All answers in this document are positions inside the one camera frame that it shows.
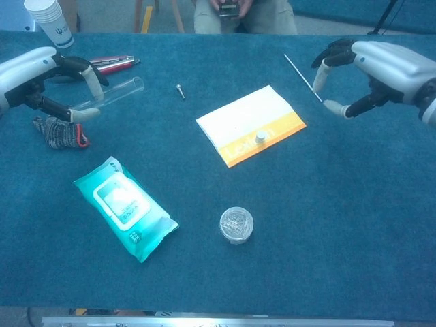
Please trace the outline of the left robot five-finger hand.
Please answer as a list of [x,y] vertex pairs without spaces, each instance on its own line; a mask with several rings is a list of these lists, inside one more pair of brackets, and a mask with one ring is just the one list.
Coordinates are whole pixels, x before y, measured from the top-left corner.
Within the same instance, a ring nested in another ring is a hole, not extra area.
[[44,81],[58,75],[83,79],[95,99],[104,98],[102,86],[108,81],[94,64],[80,57],[64,57],[57,49],[45,46],[1,64],[1,114],[24,104],[68,123],[97,117],[98,108],[77,110],[42,95]]

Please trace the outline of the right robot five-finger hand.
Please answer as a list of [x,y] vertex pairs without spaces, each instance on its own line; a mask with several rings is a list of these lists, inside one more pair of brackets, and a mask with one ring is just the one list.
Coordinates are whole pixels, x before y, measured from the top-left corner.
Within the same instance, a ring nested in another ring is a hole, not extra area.
[[324,100],[324,106],[331,112],[351,119],[393,102],[417,107],[418,118],[435,126],[433,60],[397,44],[339,39],[330,43],[312,62],[311,67],[317,69],[313,91],[322,90],[333,68],[349,64],[369,77],[371,92],[350,105]]

